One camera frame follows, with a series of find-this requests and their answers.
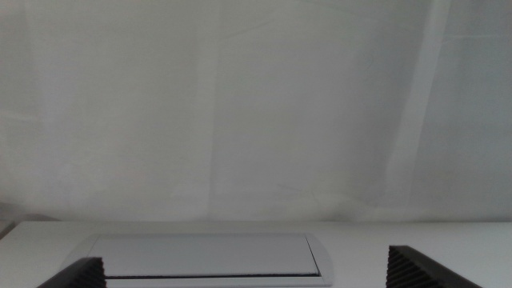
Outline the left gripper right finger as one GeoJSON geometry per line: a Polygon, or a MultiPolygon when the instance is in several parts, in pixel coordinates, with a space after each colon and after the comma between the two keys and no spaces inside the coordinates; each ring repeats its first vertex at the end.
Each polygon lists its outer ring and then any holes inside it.
{"type": "Polygon", "coordinates": [[[410,246],[389,246],[386,288],[481,288],[410,246]]]}

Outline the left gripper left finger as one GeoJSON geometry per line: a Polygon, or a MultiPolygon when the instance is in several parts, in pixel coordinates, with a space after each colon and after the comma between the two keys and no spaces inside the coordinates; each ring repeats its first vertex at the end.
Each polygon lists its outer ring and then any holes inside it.
{"type": "Polygon", "coordinates": [[[101,258],[80,258],[38,288],[106,288],[101,258]]]}

